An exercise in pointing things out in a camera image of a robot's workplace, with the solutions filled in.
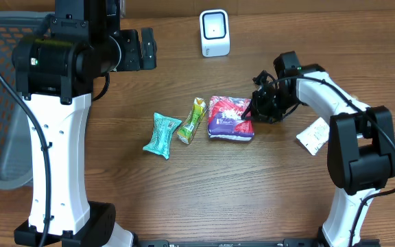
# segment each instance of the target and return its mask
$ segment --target white paper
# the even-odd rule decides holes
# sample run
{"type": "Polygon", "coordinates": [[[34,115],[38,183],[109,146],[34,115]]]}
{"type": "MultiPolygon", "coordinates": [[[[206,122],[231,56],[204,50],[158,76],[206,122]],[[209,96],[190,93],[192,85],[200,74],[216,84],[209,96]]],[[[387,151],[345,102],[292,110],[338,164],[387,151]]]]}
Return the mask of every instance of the white paper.
{"type": "Polygon", "coordinates": [[[329,132],[330,128],[328,124],[320,117],[307,129],[298,134],[296,138],[312,155],[316,155],[320,148],[328,141],[329,132]]]}

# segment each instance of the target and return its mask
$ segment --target wooden table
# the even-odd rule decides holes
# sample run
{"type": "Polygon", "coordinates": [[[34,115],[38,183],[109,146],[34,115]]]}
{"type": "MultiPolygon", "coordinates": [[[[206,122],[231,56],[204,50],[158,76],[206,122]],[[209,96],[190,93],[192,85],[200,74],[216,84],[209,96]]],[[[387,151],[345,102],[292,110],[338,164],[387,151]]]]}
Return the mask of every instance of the wooden table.
{"type": "MultiPolygon", "coordinates": [[[[194,97],[250,97],[251,78],[280,53],[318,63],[344,90],[386,105],[395,127],[395,11],[231,16],[231,53],[203,58],[197,17],[128,19],[153,27],[158,68],[113,73],[93,103],[86,134],[89,200],[112,202],[117,221],[141,239],[275,240],[315,237],[334,185],[323,147],[311,156],[296,135],[318,117],[300,107],[284,123],[255,124],[250,143],[209,141],[206,119],[191,145],[173,136],[171,157],[144,152],[155,112],[184,120],[194,97]]],[[[98,92],[104,81],[95,83],[98,92]]],[[[395,186],[389,180],[387,189],[395,186]]],[[[0,246],[27,219],[32,188],[0,191],[0,246]]],[[[376,199],[362,236],[395,246],[395,194],[376,199]]]]}

